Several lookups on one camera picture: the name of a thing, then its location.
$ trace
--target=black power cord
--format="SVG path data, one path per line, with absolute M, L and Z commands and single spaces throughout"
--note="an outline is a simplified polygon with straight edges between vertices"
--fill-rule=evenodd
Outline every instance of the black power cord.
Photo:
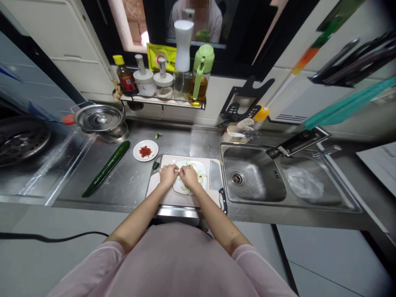
M 26 234 L 26 233 L 5 233 L 5 232 L 0 232 L 0 240 L 1 239 L 35 239 L 38 241 L 42 241 L 45 243 L 57 243 L 57 242 L 64 242 L 64 241 L 68 241 L 68 240 L 72 240 L 84 235 L 88 235 L 88 234 L 100 234 L 103 236 L 108 237 L 108 235 L 106 233 L 103 232 L 97 232 L 97 231 L 91 231 L 91 232 L 85 232 L 85 233 L 81 233 L 72 237 L 66 237 L 66 238 L 57 238 L 57 239 L 53 239 L 53 238 L 48 238 L 42 235 L 38 235 L 38 234 Z

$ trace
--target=hand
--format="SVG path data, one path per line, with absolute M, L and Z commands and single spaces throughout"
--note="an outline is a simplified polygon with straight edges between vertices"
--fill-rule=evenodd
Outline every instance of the hand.
M 165 165 L 164 168 L 158 169 L 160 173 L 160 184 L 164 185 L 167 189 L 170 188 L 175 182 L 177 176 L 179 175 L 179 167 L 176 164 Z
M 180 177 L 183 183 L 191 190 L 199 186 L 197 172 L 191 166 L 183 166 L 180 170 Z

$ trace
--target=red chili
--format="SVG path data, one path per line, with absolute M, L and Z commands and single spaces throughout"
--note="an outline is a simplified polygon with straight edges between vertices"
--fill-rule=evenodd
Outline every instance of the red chili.
M 144 146 L 140 148 L 139 153 L 142 158 L 147 157 L 151 154 L 151 149 L 149 149 L 147 146 Z

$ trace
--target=pot lid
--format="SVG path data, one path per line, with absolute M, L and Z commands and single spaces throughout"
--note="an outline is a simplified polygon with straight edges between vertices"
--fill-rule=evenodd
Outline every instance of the pot lid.
M 123 121 L 123 115 L 115 107 L 93 104 L 80 109 L 74 120 L 84 130 L 99 132 L 117 127 Z

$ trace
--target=person's left hand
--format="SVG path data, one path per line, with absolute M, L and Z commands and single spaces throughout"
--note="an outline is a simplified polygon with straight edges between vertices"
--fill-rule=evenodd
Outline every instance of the person's left hand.
M 161 178 L 160 184 L 164 185 L 166 188 L 170 188 L 179 175 L 177 170 L 179 170 L 179 167 L 177 167 L 176 164 L 165 165 L 164 168 L 158 169 Z

